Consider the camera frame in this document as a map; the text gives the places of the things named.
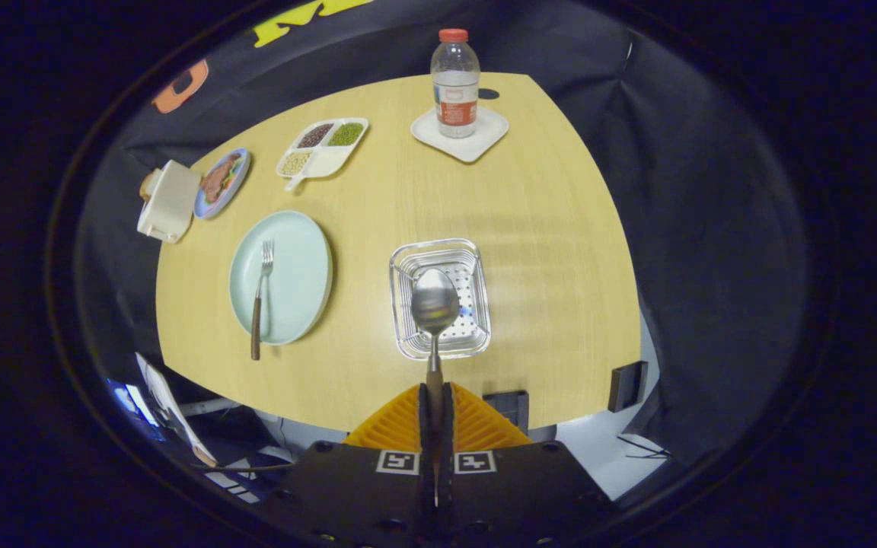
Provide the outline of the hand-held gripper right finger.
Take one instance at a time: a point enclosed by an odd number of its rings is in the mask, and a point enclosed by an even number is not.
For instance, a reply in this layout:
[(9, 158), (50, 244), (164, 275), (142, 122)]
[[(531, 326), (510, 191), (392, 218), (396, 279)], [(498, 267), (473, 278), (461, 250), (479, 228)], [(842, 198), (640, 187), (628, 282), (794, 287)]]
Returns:
[(456, 383), (443, 386), (438, 534), (452, 547), (567, 547), (616, 505), (560, 441), (535, 443)]

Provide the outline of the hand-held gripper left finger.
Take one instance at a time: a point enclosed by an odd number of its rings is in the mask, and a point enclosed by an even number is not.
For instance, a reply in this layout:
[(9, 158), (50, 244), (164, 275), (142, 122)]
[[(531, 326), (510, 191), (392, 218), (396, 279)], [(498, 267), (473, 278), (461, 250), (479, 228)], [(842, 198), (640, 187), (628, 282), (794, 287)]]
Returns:
[(340, 443), (320, 440), (261, 509), (311, 546), (418, 547), (434, 530), (434, 443), (424, 385), (400, 393)]

